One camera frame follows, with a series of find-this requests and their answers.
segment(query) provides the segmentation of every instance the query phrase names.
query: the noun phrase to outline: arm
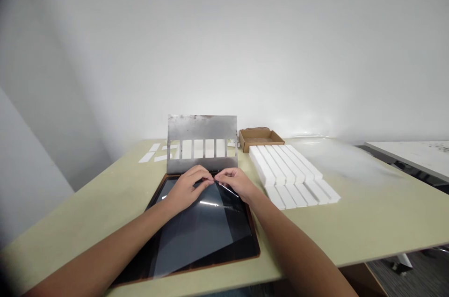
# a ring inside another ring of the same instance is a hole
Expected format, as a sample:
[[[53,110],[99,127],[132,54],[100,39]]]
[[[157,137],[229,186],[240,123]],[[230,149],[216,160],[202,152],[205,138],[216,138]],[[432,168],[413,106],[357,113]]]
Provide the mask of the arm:
[[[194,188],[193,184],[201,178],[203,182]],[[204,167],[191,168],[178,179],[163,201],[75,257],[24,297],[101,296],[145,243],[213,183]]]
[[[291,222],[239,168],[215,176],[232,187],[259,220],[276,259],[301,296],[357,296],[326,254]]]

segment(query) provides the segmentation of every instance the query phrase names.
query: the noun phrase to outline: white wall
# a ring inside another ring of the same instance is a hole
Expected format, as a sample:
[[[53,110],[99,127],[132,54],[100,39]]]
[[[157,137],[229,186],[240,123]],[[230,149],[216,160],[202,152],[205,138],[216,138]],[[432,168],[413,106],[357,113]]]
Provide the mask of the white wall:
[[[111,164],[76,58],[40,0],[0,2],[0,85],[76,191]]]
[[[113,159],[167,114],[448,139],[449,0],[42,0]]]
[[[0,88],[0,249],[73,194]]]

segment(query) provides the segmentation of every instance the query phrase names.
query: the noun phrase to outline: beige table top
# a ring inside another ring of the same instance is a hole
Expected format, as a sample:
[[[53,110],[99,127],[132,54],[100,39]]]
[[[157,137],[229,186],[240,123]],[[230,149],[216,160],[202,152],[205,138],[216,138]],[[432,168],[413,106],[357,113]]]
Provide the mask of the beige table top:
[[[166,171],[165,161],[138,163],[155,142],[163,140],[136,145],[1,251],[19,292],[144,211]],[[344,149],[304,141],[298,149],[342,199],[284,213],[337,266],[449,243],[449,196],[364,152],[360,157],[348,152],[344,158]],[[155,155],[164,153],[159,149]],[[241,150],[239,167],[261,186],[249,155]],[[256,229],[259,258],[122,286],[108,296],[191,296],[279,279],[282,274],[257,220]]]

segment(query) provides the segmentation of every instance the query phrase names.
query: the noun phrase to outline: hand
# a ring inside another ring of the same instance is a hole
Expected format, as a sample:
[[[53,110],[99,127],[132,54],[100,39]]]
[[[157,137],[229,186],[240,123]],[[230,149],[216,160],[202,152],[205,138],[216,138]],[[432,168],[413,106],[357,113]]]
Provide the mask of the hand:
[[[245,172],[240,168],[225,168],[223,171],[215,176],[215,180],[222,185],[229,185],[246,203],[249,203],[250,198],[254,193],[257,193],[257,188],[251,180],[248,179]]]
[[[193,184],[200,179],[203,179],[203,182],[197,188],[193,187]],[[208,170],[201,165],[193,166],[179,177],[164,202],[178,214],[193,204],[201,192],[213,183],[214,179]]]

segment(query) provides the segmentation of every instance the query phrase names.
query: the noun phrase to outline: gray carpet floor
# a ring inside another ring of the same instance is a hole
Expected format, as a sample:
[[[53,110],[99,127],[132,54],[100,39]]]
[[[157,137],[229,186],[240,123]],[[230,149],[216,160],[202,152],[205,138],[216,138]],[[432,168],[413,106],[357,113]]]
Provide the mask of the gray carpet floor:
[[[449,254],[434,250],[407,254],[413,270],[399,276],[390,269],[396,257],[368,262],[389,297],[449,297]],[[206,295],[208,297],[273,297],[270,283]]]

